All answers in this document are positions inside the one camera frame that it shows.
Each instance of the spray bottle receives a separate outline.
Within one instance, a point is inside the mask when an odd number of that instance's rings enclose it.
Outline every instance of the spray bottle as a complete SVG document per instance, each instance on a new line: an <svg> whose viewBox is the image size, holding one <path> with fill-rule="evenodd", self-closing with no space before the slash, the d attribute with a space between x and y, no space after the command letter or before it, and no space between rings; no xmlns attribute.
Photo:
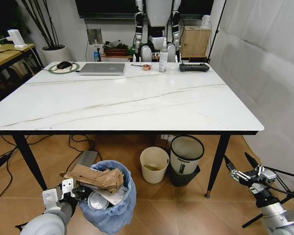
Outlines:
<svg viewBox="0 0 294 235"><path fill-rule="evenodd" d="M167 71L168 63L168 48L167 48L167 38L164 38L162 49L160 50L159 59L159 72Z"/></svg>

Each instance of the wooden cabinet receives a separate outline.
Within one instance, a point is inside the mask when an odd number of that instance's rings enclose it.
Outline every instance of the wooden cabinet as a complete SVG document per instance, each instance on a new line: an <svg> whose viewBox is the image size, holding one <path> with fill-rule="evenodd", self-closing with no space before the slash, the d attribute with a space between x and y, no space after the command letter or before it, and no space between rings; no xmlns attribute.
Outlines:
<svg viewBox="0 0 294 235"><path fill-rule="evenodd" d="M182 57L205 57L211 30L202 29L199 26L185 26L181 39Z"/></svg>

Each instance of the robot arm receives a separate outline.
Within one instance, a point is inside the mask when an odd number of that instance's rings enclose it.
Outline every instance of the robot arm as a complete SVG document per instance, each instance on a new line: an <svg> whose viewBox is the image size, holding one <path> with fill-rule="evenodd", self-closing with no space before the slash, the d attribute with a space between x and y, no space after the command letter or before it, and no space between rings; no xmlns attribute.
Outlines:
<svg viewBox="0 0 294 235"><path fill-rule="evenodd" d="M181 4L181 0L174 0L173 2L173 9L172 9L172 41L173 44L175 46L175 53L177 56L177 60L180 60L180 35L179 35L179 22L181 20L181 15L180 13L177 11L178 8L180 7Z"/></svg>
<svg viewBox="0 0 294 235"><path fill-rule="evenodd" d="M139 62L139 52L142 46L143 26L144 26L144 7L143 0L135 0L137 12L135 13L135 57Z"/></svg>
<svg viewBox="0 0 294 235"><path fill-rule="evenodd" d="M46 209L26 224L21 235L65 235L78 201L87 194L89 192L84 187L75 188L74 179L63 180L55 188L43 191Z"/></svg>
<svg viewBox="0 0 294 235"><path fill-rule="evenodd" d="M256 206L263 213L262 222L269 235L294 235L294 209L285 210L279 199L269 191L269 185L275 181L277 175L259 165L247 153L245 156L254 169L244 173L238 171L233 163L224 157L229 175L241 185L249 187L256 199Z"/></svg>

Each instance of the trash can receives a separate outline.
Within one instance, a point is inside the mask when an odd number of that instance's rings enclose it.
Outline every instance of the trash can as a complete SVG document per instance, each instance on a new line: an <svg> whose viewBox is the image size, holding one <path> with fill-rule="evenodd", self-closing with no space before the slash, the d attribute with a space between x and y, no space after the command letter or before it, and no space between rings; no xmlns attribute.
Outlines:
<svg viewBox="0 0 294 235"><path fill-rule="evenodd" d="M187 185L197 174L200 172L199 166L196 167L195 171L192 174L188 175L178 175L175 170L172 168L172 166L169 166L169 176L171 183L176 186L185 186Z"/></svg>
<svg viewBox="0 0 294 235"><path fill-rule="evenodd" d="M131 172L117 161L101 161L91 166L91 169L104 171L107 168L118 168L123 173L123 185L128 188L121 202L106 209L92 209L87 201L80 202L84 217L100 231L107 234L118 233L125 224L130 224L136 205L136 188Z"/></svg>
<svg viewBox="0 0 294 235"><path fill-rule="evenodd" d="M141 153L140 160L143 177L147 182L156 184L162 181L170 161L165 150L149 147Z"/></svg>
<svg viewBox="0 0 294 235"><path fill-rule="evenodd" d="M194 136L176 136L171 142L172 168L178 175L194 173L204 151L204 145Z"/></svg>

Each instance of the computer mouse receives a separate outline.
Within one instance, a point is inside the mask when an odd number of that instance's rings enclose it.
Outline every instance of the computer mouse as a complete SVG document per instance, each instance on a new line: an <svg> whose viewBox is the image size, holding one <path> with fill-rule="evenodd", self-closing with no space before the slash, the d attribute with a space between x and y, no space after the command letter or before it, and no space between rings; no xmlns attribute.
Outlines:
<svg viewBox="0 0 294 235"><path fill-rule="evenodd" d="M60 69L60 70L63 70L63 69L68 68L70 66L72 66L72 63L70 63L68 61L62 61L61 63L59 63L57 65L57 68Z"/></svg>

